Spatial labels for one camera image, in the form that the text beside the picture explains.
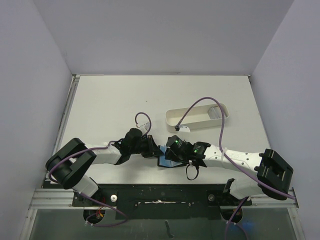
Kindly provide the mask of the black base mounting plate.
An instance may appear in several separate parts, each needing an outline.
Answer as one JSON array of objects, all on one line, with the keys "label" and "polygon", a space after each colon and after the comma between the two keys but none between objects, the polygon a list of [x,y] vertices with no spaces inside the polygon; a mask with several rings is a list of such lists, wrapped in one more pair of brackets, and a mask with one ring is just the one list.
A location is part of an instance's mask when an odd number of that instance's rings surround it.
[{"label": "black base mounting plate", "polygon": [[93,199],[119,209],[117,220],[219,220],[240,203],[224,184],[101,184]]}]

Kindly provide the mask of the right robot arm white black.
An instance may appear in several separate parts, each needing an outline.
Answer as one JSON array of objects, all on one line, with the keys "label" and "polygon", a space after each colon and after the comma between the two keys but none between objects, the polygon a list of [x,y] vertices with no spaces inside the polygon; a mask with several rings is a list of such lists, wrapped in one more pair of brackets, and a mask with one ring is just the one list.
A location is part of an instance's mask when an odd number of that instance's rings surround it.
[{"label": "right robot arm white black", "polygon": [[187,166],[222,168],[245,174],[246,179],[230,179],[228,188],[222,192],[227,204],[260,194],[279,201],[295,199],[289,194],[294,170],[275,150],[240,152],[207,142],[192,144],[173,135],[167,140],[164,155],[168,160]]}]

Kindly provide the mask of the white oblong plastic tray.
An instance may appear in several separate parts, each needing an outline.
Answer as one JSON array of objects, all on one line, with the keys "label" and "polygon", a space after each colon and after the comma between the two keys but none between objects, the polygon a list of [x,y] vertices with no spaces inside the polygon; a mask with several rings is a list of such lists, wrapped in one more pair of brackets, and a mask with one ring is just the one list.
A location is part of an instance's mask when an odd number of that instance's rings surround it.
[{"label": "white oblong plastic tray", "polygon": [[[207,105],[194,106],[183,118],[179,125],[188,126],[190,130],[211,128],[222,125],[222,115],[220,119],[210,119],[208,110],[210,107],[218,106],[216,103]],[[189,108],[176,108],[167,110],[165,113],[166,128],[169,132],[174,133],[175,126],[184,116]]]}]

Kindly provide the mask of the stack of silver credit cards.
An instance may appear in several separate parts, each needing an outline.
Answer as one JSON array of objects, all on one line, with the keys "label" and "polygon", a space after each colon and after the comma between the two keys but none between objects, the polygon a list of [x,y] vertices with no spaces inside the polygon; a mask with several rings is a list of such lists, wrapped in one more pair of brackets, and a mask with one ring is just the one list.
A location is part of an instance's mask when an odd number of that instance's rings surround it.
[{"label": "stack of silver credit cards", "polygon": [[211,120],[216,120],[216,119],[221,119],[222,118],[222,114],[221,114],[221,110],[218,106],[212,106],[208,109],[208,115],[210,117]]}]

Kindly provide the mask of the aluminium frame rail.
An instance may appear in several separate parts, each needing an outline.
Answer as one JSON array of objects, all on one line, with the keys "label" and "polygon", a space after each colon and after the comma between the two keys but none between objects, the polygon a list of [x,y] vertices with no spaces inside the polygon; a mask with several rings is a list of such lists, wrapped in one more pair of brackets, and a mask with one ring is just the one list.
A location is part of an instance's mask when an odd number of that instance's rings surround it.
[{"label": "aluminium frame rail", "polygon": [[74,192],[65,189],[36,189],[33,193],[29,209],[53,210],[72,208]]}]

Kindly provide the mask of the black card holder wallet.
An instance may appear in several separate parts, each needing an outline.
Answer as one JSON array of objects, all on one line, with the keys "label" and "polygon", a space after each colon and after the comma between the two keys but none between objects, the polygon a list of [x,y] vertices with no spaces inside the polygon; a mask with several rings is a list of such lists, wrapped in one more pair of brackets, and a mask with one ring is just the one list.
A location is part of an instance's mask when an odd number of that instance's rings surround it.
[{"label": "black card holder wallet", "polygon": [[159,149],[160,149],[160,150],[162,151],[162,153],[163,153],[162,156],[158,156],[158,157],[157,157],[157,166],[158,166],[158,167],[160,167],[160,168],[169,168],[169,169],[172,169],[172,168],[179,168],[179,167],[184,167],[184,166],[186,166],[185,163],[175,162],[175,161],[166,159],[164,153],[166,152],[167,147],[166,147],[166,146],[163,146],[163,145],[159,145],[158,147],[159,147]]}]

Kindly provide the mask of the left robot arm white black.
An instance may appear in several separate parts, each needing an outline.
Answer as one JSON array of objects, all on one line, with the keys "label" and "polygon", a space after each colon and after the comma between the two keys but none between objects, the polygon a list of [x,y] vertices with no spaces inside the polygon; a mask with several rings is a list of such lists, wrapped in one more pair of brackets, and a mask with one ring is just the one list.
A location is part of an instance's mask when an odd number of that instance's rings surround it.
[{"label": "left robot arm white black", "polygon": [[88,147],[75,137],[57,151],[45,164],[48,177],[65,190],[72,189],[84,194],[84,200],[95,206],[100,203],[102,193],[98,184],[86,175],[91,165],[121,165],[132,155],[143,158],[158,158],[164,155],[153,137],[139,128],[131,128],[125,137],[110,141],[106,146]]}]

